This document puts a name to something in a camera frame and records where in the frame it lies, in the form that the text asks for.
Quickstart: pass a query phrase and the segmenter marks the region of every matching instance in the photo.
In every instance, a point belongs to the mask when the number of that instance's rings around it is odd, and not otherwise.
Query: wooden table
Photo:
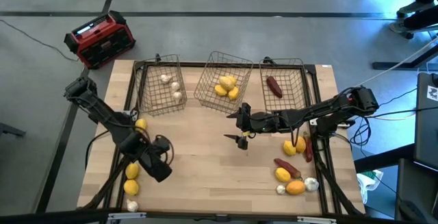
[[[105,96],[105,102],[114,110],[123,109],[133,63],[133,60],[117,60],[114,63]],[[332,98],[337,94],[337,88],[331,66],[315,67],[321,99]],[[188,96],[185,109],[155,117],[141,115],[148,121],[151,136],[163,134],[172,141],[175,160],[171,165],[172,175],[162,183],[140,171],[137,178],[140,192],[129,197],[139,203],[139,211],[320,215],[318,192],[306,192],[299,196],[277,195],[275,192],[280,182],[274,177],[274,158],[287,160],[302,172],[304,178],[315,177],[313,162],[306,163],[303,155],[286,157],[282,152],[282,144],[284,140],[290,140],[290,134],[258,134],[250,140],[247,151],[238,149],[231,139],[223,136],[240,134],[235,121],[226,119],[226,114],[222,112],[202,107],[193,96],[203,68],[183,67],[181,70]],[[252,106],[252,112],[264,111],[259,69],[252,71],[244,101]],[[308,129],[305,124],[300,133]],[[104,127],[99,125],[96,133],[103,131]],[[346,135],[342,129],[338,133]],[[365,212],[350,145],[339,138],[332,138],[330,146],[337,183],[355,207]],[[114,143],[110,136],[94,142],[78,206],[89,202],[107,179],[113,152]],[[119,182],[115,183],[111,206],[115,206]],[[333,212],[327,182],[325,186],[328,208]]]

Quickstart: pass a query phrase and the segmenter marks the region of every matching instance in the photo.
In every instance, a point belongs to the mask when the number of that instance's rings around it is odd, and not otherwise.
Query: wire basket
[[[155,58],[136,63],[136,84],[138,90],[138,108],[152,116],[183,110],[187,101],[185,86],[177,55],[156,55]],[[171,76],[164,84],[161,76]],[[176,101],[170,85],[178,82],[182,98]]]
[[[196,86],[194,97],[205,107],[229,114],[237,111],[242,103],[253,65],[253,62],[250,60],[213,51],[210,53],[210,57]],[[239,88],[237,99],[230,100],[226,96],[220,97],[215,93],[214,86],[219,84],[219,78],[222,76],[234,76],[236,78],[236,86]]]
[[[260,78],[266,112],[305,108],[304,64],[301,59],[270,59],[260,61]],[[269,89],[266,79],[275,78],[283,97]]]

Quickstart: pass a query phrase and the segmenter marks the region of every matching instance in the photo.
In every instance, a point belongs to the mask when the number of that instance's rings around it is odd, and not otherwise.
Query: concrete floor
[[[411,0],[112,0],[111,9],[124,12],[366,12],[392,14]],[[100,12],[105,0],[0,0],[0,11]],[[70,57],[64,34],[90,17],[1,17]],[[258,62],[271,58],[301,58],[307,64],[331,64],[338,89],[379,73],[374,61],[399,62],[430,41],[427,33],[406,40],[388,30],[391,21],[357,18],[255,17],[127,17],[137,40],[122,59],[152,58],[177,53],[183,60],[207,60],[223,51]],[[34,211],[56,148],[68,102],[64,88],[79,76],[82,64],[69,62],[46,47],[0,24],[0,121],[27,130],[24,138],[0,137],[0,215]],[[104,97],[112,64],[91,71]],[[390,72],[366,86],[380,102],[416,85],[416,71]],[[379,112],[415,106],[415,93]],[[372,139],[364,148],[379,153],[413,142],[414,119],[372,122]],[[84,174],[84,157],[96,125],[78,111],[72,135],[48,211],[76,207]],[[384,179],[395,188],[396,179]],[[391,205],[391,193],[377,202]],[[165,220],[149,220],[160,223]]]

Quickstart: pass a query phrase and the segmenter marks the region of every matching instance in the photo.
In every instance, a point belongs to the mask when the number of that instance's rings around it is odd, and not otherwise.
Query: red portable speaker
[[[126,20],[116,11],[74,29],[64,42],[88,69],[100,68],[136,43]]]

